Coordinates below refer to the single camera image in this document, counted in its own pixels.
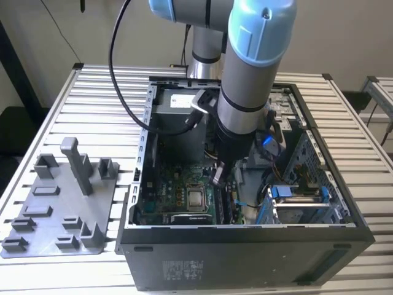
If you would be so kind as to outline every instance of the black cable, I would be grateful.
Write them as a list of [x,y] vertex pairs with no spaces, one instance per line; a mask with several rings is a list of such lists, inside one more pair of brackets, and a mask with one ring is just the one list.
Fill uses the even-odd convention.
[[71,44],[68,42],[68,40],[64,37],[63,33],[60,30],[59,25],[57,24],[55,18],[53,17],[53,15],[50,13],[49,8],[45,5],[44,0],[40,0],[42,5],[45,7],[45,9],[47,10],[47,12],[49,13],[50,17],[52,18],[53,22],[55,23],[57,29],[60,32],[61,37],[63,37],[64,41],[66,41],[66,43],[68,44],[68,47],[72,50],[72,52],[74,52],[75,57],[78,59],[78,61],[81,63],[80,58],[78,57],[78,54],[76,54],[75,50],[72,48]]
[[156,133],[159,135],[171,135],[171,136],[186,133],[186,132],[190,131],[195,126],[195,124],[198,124],[200,122],[200,120],[203,117],[202,113],[192,111],[191,115],[189,115],[189,117],[186,120],[186,125],[184,126],[184,128],[182,128],[180,130],[177,130],[177,131],[160,130],[158,128],[154,128],[154,127],[146,125],[145,123],[140,121],[138,119],[138,117],[136,117],[136,115],[130,110],[127,103],[125,102],[124,97],[119,89],[119,86],[117,85],[115,73],[113,70],[113,49],[115,46],[116,35],[117,35],[117,31],[119,30],[120,22],[122,21],[123,15],[124,15],[124,13],[127,9],[127,6],[129,5],[130,2],[131,2],[131,0],[125,0],[122,8],[120,9],[119,16],[116,19],[115,28],[113,30],[111,44],[109,46],[109,56],[108,56],[109,74],[111,75],[111,79],[113,82],[113,86],[115,87],[117,96],[119,97],[119,100],[122,103],[127,114],[130,115],[130,117],[135,121],[135,123],[137,123],[140,127],[145,128],[147,131],[152,132],[152,133]]
[[367,127],[368,127],[368,125],[369,125],[369,123],[371,121],[371,117],[374,115],[374,112],[375,112],[375,109],[376,109],[377,106],[378,106],[378,103],[375,104],[375,107],[373,108],[373,111],[371,112],[370,117],[368,118],[368,121],[367,121],[367,124],[366,124]]
[[185,31],[184,31],[184,41],[183,41],[183,50],[182,50],[182,57],[180,64],[182,66],[187,66],[185,62],[185,46],[187,45],[187,39],[189,38],[189,31],[190,31],[191,25],[186,25],[185,26]]
[[387,140],[387,136],[389,135],[388,132],[385,133],[385,135],[383,136],[383,139],[381,141],[381,146],[383,146],[383,144],[385,143],[385,141]]

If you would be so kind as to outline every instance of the slotted metal tabletop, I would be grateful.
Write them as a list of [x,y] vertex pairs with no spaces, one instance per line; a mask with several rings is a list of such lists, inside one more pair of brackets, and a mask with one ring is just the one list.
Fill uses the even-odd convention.
[[[149,76],[184,76],[176,68],[116,68],[130,108],[141,115]],[[355,114],[334,81],[320,74],[279,73],[277,82],[294,83],[303,95],[336,165],[363,212],[376,243],[321,288],[187,291],[181,294],[352,294],[393,293],[393,163]],[[134,294],[125,258],[114,253],[126,185],[131,183],[140,128],[116,97],[109,71],[102,66],[73,70],[16,174],[0,199],[0,241],[26,199],[40,153],[66,158],[59,146],[76,136],[79,151],[92,162],[112,157],[120,173],[104,252],[90,256],[0,258],[0,291],[29,294]]]

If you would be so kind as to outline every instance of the internal wire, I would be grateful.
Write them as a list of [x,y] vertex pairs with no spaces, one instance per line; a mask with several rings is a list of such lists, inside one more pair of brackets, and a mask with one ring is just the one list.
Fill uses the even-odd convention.
[[50,13],[49,8],[46,6],[44,0],[40,0],[42,5],[45,7],[45,9],[47,10],[48,14],[50,15],[50,17],[52,18],[53,22],[55,23],[57,29],[59,30],[59,33],[61,35],[61,37],[63,37],[64,41],[66,41],[66,43],[68,44],[68,47],[72,50],[72,52],[74,52],[74,55],[76,57],[76,59],[81,63],[80,58],[78,57],[78,54],[76,54],[75,50],[72,48],[71,44],[68,42],[68,40],[65,38],[65,36],[63,35],[63,33],[60,30],[59,25],[57,24],[55,18],[53,17],[53,15]]
[[378,106],[378,103],[375,103],[373,111],[371,112],[370,117],[368,118],[368,121],[367,121],[367,124],[366,124],[367,127],[368,127],[368,125],[369,125],[369,123],[371,121],[372,116],[374,115],[374,112],[375,112],[375,109],[376,109],[377,106]]
[[387,140],[387,136],[388,136],[388,135],[389,135],[389,133],[386,132],[385,135],[383,136],[383,139],[382,139],[382,141],[381,141],[381,146],[384,145],[385,141]]

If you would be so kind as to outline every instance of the power supply label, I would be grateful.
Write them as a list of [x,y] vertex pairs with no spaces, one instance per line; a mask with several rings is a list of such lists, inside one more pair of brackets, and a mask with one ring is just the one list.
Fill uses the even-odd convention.
[[201,280],[203,260],[170,260],[163,261],[164,280]]

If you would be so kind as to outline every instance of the light blue joint cover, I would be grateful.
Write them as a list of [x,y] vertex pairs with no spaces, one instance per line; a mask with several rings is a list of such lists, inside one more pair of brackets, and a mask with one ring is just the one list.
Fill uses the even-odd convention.
[[156,16],[176,22],[172,0],[149,0],[149,5]]
[[276,63],[289,46],[296,11],[296,0],[235,0],[228,22],[233,50],[252,66]]

